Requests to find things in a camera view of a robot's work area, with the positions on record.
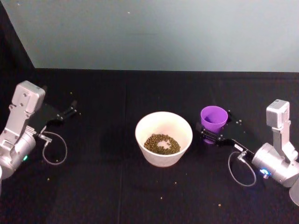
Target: white wall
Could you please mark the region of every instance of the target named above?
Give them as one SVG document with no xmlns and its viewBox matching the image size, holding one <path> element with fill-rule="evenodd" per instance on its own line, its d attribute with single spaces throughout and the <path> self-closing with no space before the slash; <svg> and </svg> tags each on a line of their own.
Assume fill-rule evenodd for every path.
<svg viewBox="0 0 299 224">
<path fill-rule="evenodd" d="M 37 68 L 299 71 L 298 0 L 1 0 Z"/>
</svg>

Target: scattered kibble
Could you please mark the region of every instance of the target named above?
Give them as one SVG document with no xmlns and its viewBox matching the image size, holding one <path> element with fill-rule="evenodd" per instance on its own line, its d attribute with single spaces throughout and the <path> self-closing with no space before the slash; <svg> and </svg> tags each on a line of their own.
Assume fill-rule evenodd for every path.
<svg viewBox="0 0 299 224">
<path fill-rule="evenodd" d="M 164 148 L 163 146 L 158 146 L 158 143 L 161 141 L 168 142 L 167 145 L 169 148 Z M 146 142 L 144 143 L 144 147 L 149 151 L 162 155 L 170 155 L 180 151 L 181 146 L 179 146 L 178 142 L 175 141 L 172 137 L 165 134 L 152 134 Z"/>
</svg>

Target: black cloth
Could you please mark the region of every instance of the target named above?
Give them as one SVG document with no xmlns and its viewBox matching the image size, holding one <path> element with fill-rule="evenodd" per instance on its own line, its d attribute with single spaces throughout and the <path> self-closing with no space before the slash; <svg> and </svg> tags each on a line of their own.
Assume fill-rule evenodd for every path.
<svg viewBox="0 0 299 224">
<path fill-rule="evenodd" d="M 47 85 L 45 102 L 59 110 L 76 99 L 81 113 L 48 129 L 68 145 L 64 164 L 46 164 L 38 141 L 2 181 L 1 224 L 299 223 L 289 189 L 258 172 L 254 187 L 238 185 L 227 167 L 233 149 L 207 146 L 195 130 L 200 110 L 218 105 L 241 118 L 261 142 L 272 143 L 265 111 L 279 98 L 291 103 L 290 138 L 298 147 L 298 74 L 32 70 L 2 72 L 0 80 L 1 128 L 23 80 Z M 137 122 L 156 111 L 176 113 L 193 129 L 190 148 L 169 168 L 150 165 L 135 140 Z M 62 143 L 53 139 L 48 155 L 63 156 Z M 244 164 L 235 161 L 233 171 L 246 183 L 253 180 Z"/>
</svg>

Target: blue led light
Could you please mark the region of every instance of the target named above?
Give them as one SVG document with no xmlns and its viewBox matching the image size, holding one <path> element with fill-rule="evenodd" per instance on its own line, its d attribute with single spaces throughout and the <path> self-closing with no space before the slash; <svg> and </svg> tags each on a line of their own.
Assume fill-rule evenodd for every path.
<svg viewBox="0 0 299 224">
<path fill-rule="evenodd" d="M 270 175 L 270 173 L 266 169 L 260 169 L 262 174 Z"/>
</svg>

